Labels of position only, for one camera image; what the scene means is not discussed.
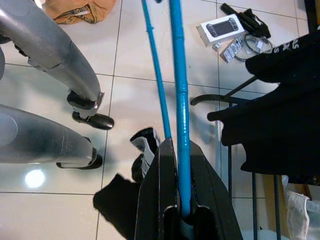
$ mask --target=blue stick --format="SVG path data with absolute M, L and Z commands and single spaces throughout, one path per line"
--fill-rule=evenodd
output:
M 171 138 L 171 130 L 170 130 L 170 121 L 169 121 L 169 115 L 168 115 L 168 109 L 167 109 L 167 103 L 166 103 L 166 94 L 165 94 L 164 83 L 162 82 L 156 42 L 153 34 L 153 27 L 151 25 L 146 0 L 142 0 L 142 7 L 143 7 L 144 18 L 145 18 L 146 32 L 148 33 L 148 36 L 149 36 L 149 42 L 150 42 L 150 47 L 152 52 L 156 83 L 158 85 L 158 94 L 160 98 L 164 136 L 166 139 L 168 139 L 168 138 Z
M 180 0 L 169 0 L 169 7 L 176 90 L 178 183 L 181 198 L 181 215 L 186 218 L 191 212 L 191 171 L 185 38 Z

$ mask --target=white box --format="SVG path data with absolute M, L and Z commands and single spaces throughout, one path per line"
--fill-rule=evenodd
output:
M 196 29 L 206 47 L 235 39 L 245 31 L 235 14 L 206 21 L 197 26 Z
M 228 64 L 234 59 L 234 57 L 240 52 L 243 47 L 243 37 L 238 36 L 236 39 L 231 41 L 229 45 L 222 50 L 220 57 Z

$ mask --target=black fabric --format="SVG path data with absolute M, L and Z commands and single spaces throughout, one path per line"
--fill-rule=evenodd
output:
M 140 184 L 117 174 L 93 197 L 93 206 L 128 240 L 135 238 L 139 189 Z
M 295 175 L 288 176 L 288 182 L 290 184 L 308 184 L 320 186 L 320 176 L 303 176 L 303 175 Z
M 144 176 L 142 175 L 142 160 L 144 158 L 143 154 L 140 154 L 136 160 L 134 160 L 132 167 L 131 167 L 131 177 L 135 180 L 136 183 L 141 184 L 144 180 Z
M 299 84 L 320 74 L 320 31 L 249 58 L 249 73 L 267 83 Z
M 304 0 L 304 2 L 296 2 L 296 7 L 299 9 L 305 6 L 306 18 L 308 20 L 308 30 L 310 33 L 317 31 L 318 28 L 316 1 L 317 0 Z
M 250 101 L 208 114 L 223 122 L 221 142 L 242 144 L 244 171 L 318 176 L 320 174 L 320 77 L 280 84 Z

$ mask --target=gray robot leg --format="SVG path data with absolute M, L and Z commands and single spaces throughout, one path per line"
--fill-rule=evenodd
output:
M 0 163 L 57 163 L 94 169 L 103 160 L 90 140 L 54 121 L 0 104 Z
M 69 87 L 75 121 L 102 130 L 114 126 L 111 117 L 97 113 L 104 93 L 87 59 L 33 0 L 0 0 L 0 26 L 0 44 L 13 41 L 32 67 Z

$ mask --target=cardboard box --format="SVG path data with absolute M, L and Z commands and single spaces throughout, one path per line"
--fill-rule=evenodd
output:
M 245 31 L 235 14 L 206 21 L 197 26 L 196 29 L 206 47 L 235 39 Z

